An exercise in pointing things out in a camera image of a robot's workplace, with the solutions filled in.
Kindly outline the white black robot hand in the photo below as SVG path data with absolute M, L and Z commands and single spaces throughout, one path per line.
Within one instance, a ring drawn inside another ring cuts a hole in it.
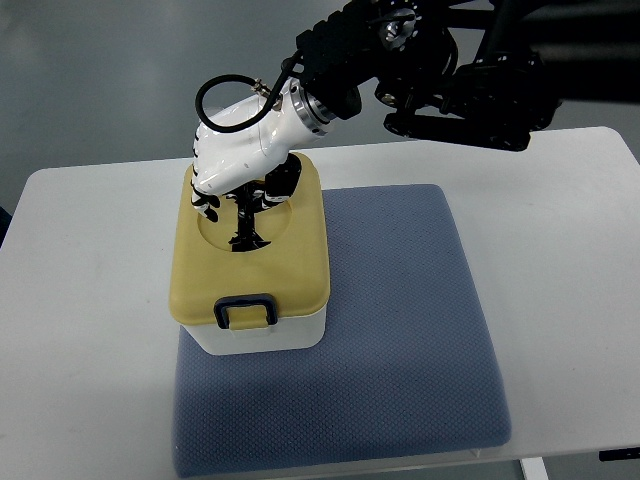
M 290 150 L 326 135 L 335 117 L 298 80 L 290 79 L 276 105 L 245 129 L 222 133 L 200 123 L 193 144 L 194 209 L 216 222 L 220 199 L 251 181 L 259 183 L 257 212 L 287 200 L 298 183 L 297 168 L 287 161 Z

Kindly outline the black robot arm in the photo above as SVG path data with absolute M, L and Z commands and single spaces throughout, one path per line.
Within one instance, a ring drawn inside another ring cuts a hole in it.
M 385 128 L 522 151 L 565 100 L 639 99 L 635 1 L 352 1 L 296 39 L 302 88 L 340 119 L 376 79 Z

